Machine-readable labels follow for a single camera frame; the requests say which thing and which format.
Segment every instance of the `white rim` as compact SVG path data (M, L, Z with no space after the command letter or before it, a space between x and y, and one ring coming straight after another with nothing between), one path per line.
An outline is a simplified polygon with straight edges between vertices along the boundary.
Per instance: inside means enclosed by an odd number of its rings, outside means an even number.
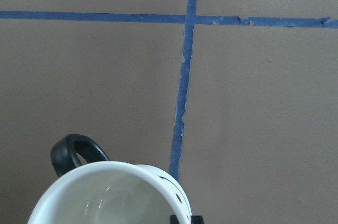
M50 197L52 197L53 194L57 193L57 191L61 190L64 186L67 186L67 184L71 183L72 181L78 179L83 175L98 171L122 171L143 179L144 181L152 185L168 201L169 205L174 210L181 224L189 223L186 218L187 216L184 213L184 210L181 208L180 205L177 204L176 199L168 192L167 188L165 187L165 185L163 185L162 180L159 177L157 177L156 175L152 175L148 171L136 165L115 161L89 163L78 167L60 177L47 189L44 195L42 195L42 197L36 204L28 223L35 224L34 222L39 217L41 209L45 207L46 201Z

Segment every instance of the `black object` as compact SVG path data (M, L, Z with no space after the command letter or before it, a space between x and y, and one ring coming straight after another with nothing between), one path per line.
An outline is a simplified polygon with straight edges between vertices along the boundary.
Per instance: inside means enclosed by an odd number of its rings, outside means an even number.
M76 153L87 162L110 161L92 139L81 134L70 134L57 142L51 150L51 160L58 177L82 165Z
M197 215L192 215L190 223L191 224L204 224L203 217L202 216L197 216ZM180 224L179 220L176 217L176 215L171 215L170 216L170 224Z

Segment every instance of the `blue painter's tape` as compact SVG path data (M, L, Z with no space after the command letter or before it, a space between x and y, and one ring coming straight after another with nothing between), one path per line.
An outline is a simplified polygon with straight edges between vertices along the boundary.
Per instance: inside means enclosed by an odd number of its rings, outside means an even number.
M185 15L105 14L71 12L0 11L3 19L36 19L96 22L185 23Z
M277 17L249 17L238 16L203 16L195 17L196 24L240 25L240 26L273 26L273 27L321 27L338 28L338 20L325 18L277 18Z
M183 41L184 60L181 65L179 93L177 97L177 111L171 149L171 161L169 166L169 173L176 180L178 180L180 176L180 161L182 157L184 133L183 116L186 112L186 99L189 87L190 62L193 48L196 4L197 0L188 0L186 9L185 33Z

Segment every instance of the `blue line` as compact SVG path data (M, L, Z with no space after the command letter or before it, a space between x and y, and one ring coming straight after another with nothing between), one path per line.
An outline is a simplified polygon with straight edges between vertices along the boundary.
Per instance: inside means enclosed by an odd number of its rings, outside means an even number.
M197 0L188 0L186 9L185 33L183 41L184 60L181 65L179 92L177 97L177 111L171 149L171 161L169 166L169 174L176 180L179 180L180 176L180 161L182 157L182 143L184 133L183 116L186 112L186 99L189 86L190 61L193 47L196 4Z
M3 19L35 19L63 21L95 22L143 22L143 23L185 23L185 15L170 14L104 14L104 13L71 13L71 12L32 12L0 11Z
M196 24L219 24L239 26L274 26L274 27L322 27L338 29L338 20L325 18L277 18L277 17L249 17L237 16L201 16L197 15Z

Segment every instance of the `white mug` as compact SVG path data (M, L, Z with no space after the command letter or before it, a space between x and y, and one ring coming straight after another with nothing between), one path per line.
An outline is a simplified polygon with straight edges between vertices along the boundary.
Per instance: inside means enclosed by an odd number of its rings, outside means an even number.
M77 153L89 164L82 165ZM182 187L163 170L110 161L93 140L79 134L58 142L51 159L60 178L38 201L28 224L193 222Z

